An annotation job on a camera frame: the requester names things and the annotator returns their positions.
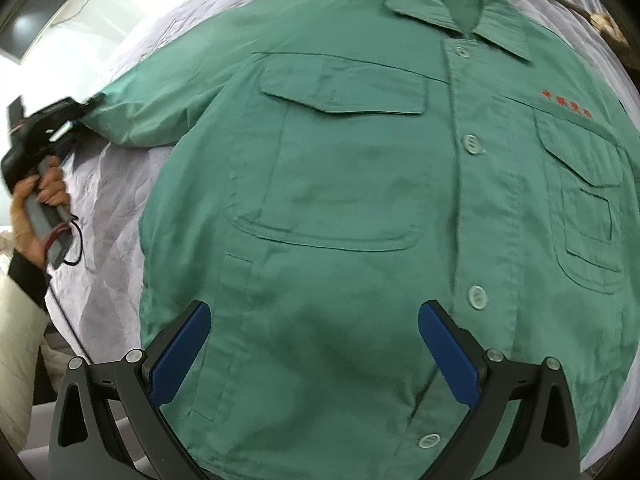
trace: blue gripper pad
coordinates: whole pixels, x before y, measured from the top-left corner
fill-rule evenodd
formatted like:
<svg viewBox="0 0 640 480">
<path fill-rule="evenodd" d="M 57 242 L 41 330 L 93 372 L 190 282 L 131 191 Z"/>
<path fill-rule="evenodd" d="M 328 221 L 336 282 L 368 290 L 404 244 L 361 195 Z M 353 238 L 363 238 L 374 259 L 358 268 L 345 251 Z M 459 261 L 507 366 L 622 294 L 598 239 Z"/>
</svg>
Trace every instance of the blue gripper pad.
<svg viewBox="0 0 640 480">
<path fill-rule="evenodd" d="M 480 398 L 478 370 L 428 302 L 420 307 L 418 328 L 451 393 L 472 409 Z"/>
<path fill-rule="evenodd" d="M 211 330 L 209 305 L 200 303 L 149 374 L 149 401 L 155 408 L 174 400 Z"/>
</svg>

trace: white button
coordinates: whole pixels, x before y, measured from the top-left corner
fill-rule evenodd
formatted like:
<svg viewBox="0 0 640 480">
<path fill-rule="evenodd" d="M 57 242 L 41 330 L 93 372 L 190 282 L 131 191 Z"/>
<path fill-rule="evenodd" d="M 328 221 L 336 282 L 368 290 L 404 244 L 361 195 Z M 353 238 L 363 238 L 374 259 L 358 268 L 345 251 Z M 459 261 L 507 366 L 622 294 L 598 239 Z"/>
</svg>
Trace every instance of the white button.
<svg viewBox="0 0 640 480">
<path fill-rule="evenodd" d="M 469 289 L 469 303 L 476 310 L 482 310 L 486 307 L 488 297 L 486 291 L 481 286 L 474 285 Z"/>
<path fill-rule="evenodd" d="M 418 442 L 418 446 L 420 446 L 422 449 L 429 449 L 433 446 L 436 446 L 439 442 L 440 435 L 437 433 L 431 433 L 422 437 Z"/>
<path fill-rule="evenodd" d="M 471 155 L 477 155 L 482 152 L 482 144 L 480 144 L 480 139 L 478 139 L 475 135 L 465 135 L 462 137 L 462 144 L 465 145 L 465 149 L 471 153 Z"/>
<path fill-rule="evenodd" d="M 469 56 L 469 51 L 463 46 L 457 46 L 456 47 L 456 54 L 458 54 L 459 56 L 462 56 L 462 57 L 470 57 Z"/>
</svg>

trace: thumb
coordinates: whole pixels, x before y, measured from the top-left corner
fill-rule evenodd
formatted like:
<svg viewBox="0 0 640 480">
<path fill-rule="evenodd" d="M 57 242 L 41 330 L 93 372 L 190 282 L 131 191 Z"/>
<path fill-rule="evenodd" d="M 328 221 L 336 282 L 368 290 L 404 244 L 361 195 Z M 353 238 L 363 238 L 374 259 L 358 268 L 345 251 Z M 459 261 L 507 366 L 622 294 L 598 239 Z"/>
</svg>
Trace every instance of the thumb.
<svg viewBox="0 0 640 480">
<path fill-rule="evenodd" d="M 11 204 L 12 213 L 22 210 L 24 200 L 33 192 L 36 187 L 36 183 L 39 180 L 39 176 L 32 175 L 29 178 L 25 178 L 18 182 L 14 187 L 14 199 Z"/>
</svg>

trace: black cuff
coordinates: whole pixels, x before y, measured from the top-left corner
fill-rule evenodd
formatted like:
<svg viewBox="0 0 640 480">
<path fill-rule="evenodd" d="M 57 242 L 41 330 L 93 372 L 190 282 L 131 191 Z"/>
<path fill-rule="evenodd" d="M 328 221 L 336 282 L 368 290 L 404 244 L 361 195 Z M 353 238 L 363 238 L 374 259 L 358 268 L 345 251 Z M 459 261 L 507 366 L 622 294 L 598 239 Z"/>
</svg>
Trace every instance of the black cuff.
<svg viewBox="0 0 640 480">
<path fill-rule="evenodd" d="M 8 276 L 42 308 L 49 287 L 48 277 L 42 269 L 32 264 L 18 251 L 14 251 Z"/>
</svg>

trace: green jacket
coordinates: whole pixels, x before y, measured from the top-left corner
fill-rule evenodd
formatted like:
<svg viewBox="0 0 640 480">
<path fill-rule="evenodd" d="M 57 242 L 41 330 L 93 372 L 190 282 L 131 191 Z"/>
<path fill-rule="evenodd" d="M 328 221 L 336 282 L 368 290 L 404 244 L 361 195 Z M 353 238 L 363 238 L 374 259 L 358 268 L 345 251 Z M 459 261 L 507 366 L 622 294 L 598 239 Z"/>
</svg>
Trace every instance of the green jacket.
<svg viewBox="0 0 640 480">
<path fill-rule="evenodd" d="M 419 478 L 465 415 L 418 334 L 429 299 L 485 348 L 560 359 L 590 448 L 640 334 L 640 137 L 552 32 L 506 0 L 257 0 L 105 92 L 108 139 L 179 140 L 140 221 L 140 319 L 146 345 L 212 309 L 164 409 L 202 466 Z"/>
</svg>

